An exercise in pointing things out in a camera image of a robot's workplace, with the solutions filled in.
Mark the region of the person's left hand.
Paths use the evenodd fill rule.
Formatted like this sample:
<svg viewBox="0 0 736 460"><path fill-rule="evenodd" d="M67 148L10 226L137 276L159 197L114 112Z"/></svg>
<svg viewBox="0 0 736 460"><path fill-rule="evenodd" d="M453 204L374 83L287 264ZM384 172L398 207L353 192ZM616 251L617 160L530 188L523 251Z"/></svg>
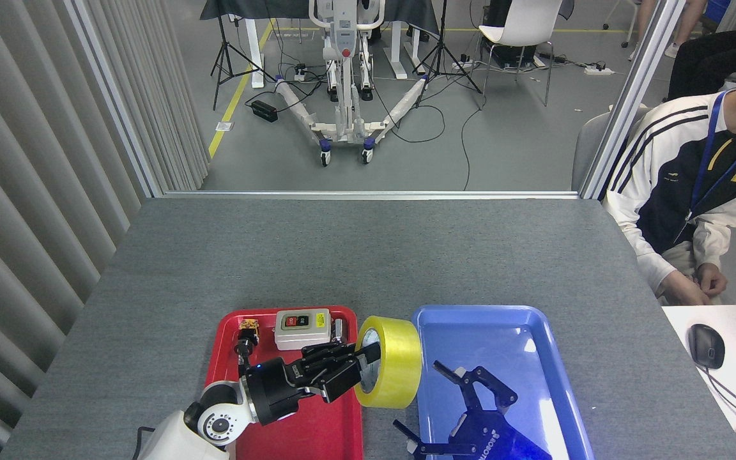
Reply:
<svg viewBox="0 0 736 460"><path fill-rule="evenodd" d="M728 279L717 264L703 263L696 268L695 282L710 299L722 294L728 285Z"/></svg>

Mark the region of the person's right hand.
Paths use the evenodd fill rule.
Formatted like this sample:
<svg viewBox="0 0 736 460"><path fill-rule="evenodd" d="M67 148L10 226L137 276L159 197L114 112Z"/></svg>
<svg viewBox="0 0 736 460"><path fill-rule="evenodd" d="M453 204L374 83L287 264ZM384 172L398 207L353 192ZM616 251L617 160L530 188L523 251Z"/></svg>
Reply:
<svg viewBox="0 0 736 460"><path fill-rule="evenodd" d="M679 271L672 271L664 277L658 288L669 305L710 305L712 300L704 291L710 283L698 277L698 282Z"/></svg>

